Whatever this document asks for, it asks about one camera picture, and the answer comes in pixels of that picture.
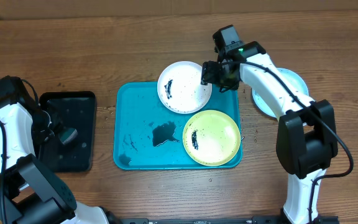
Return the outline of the dark green sponge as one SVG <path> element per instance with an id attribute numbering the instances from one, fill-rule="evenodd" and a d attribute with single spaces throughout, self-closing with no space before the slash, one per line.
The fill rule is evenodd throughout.
<path id="1" fill-rule="evenodd" d="M 59 132 L 58 138 L 63 145 L 71 143 L 78 135 L 78 131 L 75 128 L 63 128 Z"/>

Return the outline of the white plate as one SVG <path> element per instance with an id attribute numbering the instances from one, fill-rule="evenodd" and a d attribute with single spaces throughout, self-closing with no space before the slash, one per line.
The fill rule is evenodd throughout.
<path id="1" fill-rule="evenodd" d="M 190 61 L 166 67 L 157 82 L 157 94 L 170 111 L 190 114 L 199 111 L 212 95 L 212 85 L 201 84 L 202 66 Z"/>

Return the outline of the yellow-green plate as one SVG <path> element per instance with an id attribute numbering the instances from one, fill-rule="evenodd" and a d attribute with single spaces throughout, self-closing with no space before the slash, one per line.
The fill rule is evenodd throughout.
<path id="1" fill-rule="evenodd" d="M 183 146 L 186 153 L 203 166 L 221 166 L 231 161 L 241 145 L 236 122 L 217 110 L 193 115 L 185 124 Z"/>

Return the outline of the light blue plate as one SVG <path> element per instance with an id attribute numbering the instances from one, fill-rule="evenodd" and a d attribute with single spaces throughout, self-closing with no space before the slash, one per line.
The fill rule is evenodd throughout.
<path id="1" fill-rule="evenodd" d="M 304 80 L 295 72 L 286 69 L 286 68 L 278 68 L 278 71 L 284 76 L 284 78 L 291 83 L 297 90 L 302 92 L 304 95 L 309 95 L 308 87 Z M 262 97 L 252 89 L 252 99 L 254 105 L 264 114 L 271 118 L 276 118 L 273 111 L 269 108 L 266 102 L 262 99 Z"/>

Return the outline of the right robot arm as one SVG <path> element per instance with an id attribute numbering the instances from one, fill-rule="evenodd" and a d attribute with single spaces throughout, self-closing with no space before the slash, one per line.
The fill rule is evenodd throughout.
<path id="1" fill-rule="evenodd" d="M 316 223 L 319 185 L 338 151 L 333 107 L 286 81 L 258 42 L 231 40 L 214 51 L 218 58 L 203 64 L 201 84 L 225 92 L 243 82 L 259 93 L 278 119 L 276 154 L 288 173 L 283 212 L 290 223 Z"/>

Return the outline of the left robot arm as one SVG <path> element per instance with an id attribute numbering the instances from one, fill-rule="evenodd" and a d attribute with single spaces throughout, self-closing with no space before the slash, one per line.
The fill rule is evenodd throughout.
<path id="1" fill-rule="evenodd" d="M 68 186 L 36 158 L 33 102 L 15 94 L 0 98 L 0 221 L 114 223 L 105 209 L 77 202 Z"/>

